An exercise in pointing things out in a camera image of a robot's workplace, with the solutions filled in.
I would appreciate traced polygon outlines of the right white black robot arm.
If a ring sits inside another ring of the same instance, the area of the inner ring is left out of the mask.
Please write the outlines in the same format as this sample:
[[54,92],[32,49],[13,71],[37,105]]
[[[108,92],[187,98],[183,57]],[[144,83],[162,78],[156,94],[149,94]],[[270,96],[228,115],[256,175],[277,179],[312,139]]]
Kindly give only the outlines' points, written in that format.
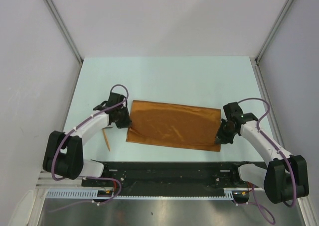
[[269,137],[260,126],[261,119],[244,113],[238,102],[223,106],[226,118],[217,131],[217,144],[232,144],[236,135],[247,140],[262,157],[266,168],[248,161],[232,166],[230,182],[241,187],[246,182],[266,193],[274,203],[293,207],[298,198],[309,194],[307,162],[301,155],[294,156]]

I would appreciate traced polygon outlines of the orange cloth napkin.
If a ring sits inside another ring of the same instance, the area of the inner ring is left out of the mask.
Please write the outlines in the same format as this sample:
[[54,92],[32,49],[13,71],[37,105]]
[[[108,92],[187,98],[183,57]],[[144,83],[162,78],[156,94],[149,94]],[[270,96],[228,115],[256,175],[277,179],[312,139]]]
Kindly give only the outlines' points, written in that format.
[[221,110],[134,100],[126,142],[219,152]]

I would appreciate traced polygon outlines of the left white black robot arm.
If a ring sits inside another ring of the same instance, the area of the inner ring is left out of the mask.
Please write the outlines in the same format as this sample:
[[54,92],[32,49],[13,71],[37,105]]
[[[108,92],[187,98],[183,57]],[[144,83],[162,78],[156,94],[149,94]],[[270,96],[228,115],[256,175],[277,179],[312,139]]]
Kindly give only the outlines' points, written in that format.
[[109,183],[110,173],[103,163],[85,160],[84,145],[102,129],[115,124],[117,128],[131,126],[127,97],[111,92],[108,100],[93,108],[91,114],[69,132],[53,131],[48,138],[43,169],[53,180],[92,178],[99,186]]

